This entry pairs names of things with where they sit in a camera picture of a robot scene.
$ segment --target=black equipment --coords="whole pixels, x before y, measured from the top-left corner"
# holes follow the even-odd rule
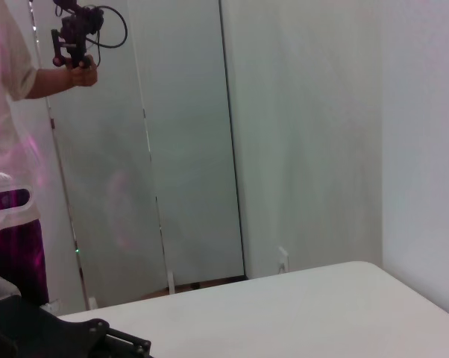
[[[69,323],[19,296],[0,301],[0,358],[152,358],[150,348],[101,319]]]
[[[53,63],[56,67],[66,64],[66,58],[62,55],[62,48],[65,48],[72,59],[72,67],[89,68],[90,60],[85,56],[87,52],[87,42],[98,46],[98,64],[101,62],[100,48],[118,48],[122,46],[128,38],[128,28],[123,16],[110,6],[94,6],[88,5],[81,7],[77,4],[77,0],[54,0],[56,4],[55,15],[62,16],[66,11],[70,16],[62,18],[62,28],[60,31],[52,30],[52,42],[54,43],[55,57]],[[104,24],[104,10],[108,9],[116,13],[123,22],[125,28],[125,37],[118,45],[104,45],[100,43],[100,30]],[[96,39],[91,40],[87,36],[96,35]]]

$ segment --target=white t-shirt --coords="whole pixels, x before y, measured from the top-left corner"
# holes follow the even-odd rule
[[[9,94],[14,101],[25,98],[34,85],[36,73],[22,34],[4,0],[0,0],[0,192],[25,188],[32,194],[25,149],[14,127],[6,96]],[[24,207],[0,211],[0,230],[39,217],[34,200],[30,200]]]

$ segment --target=white table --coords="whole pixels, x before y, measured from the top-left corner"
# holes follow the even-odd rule
[[[150,339],[156,358],[449,358],[449,315],[368,263],[65,317]]]

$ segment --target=black pants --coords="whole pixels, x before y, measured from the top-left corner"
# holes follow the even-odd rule
[[[0,277],[16,285],[26,301],[48,303],[39,220],[0,231]]]

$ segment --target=person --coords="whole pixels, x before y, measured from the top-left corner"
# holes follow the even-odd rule
[[[44,98],[76,86],[90,87],[98,80],[97,67],[90,60],[88,69],[83,64],[76,69],[35,69],[18,25],[0,0],[0,194],[4,194],[0,206],[13,207],[9,201],[25,204],[19,203],[24,195],[17,195],[15,189],[32,187],[33,174],[7,95],[19,101]],[[49,299],[39,218],[36,206],[30,203],[17,211],[0,210],[0,276],[15,284],[24,299],[41,306]]]

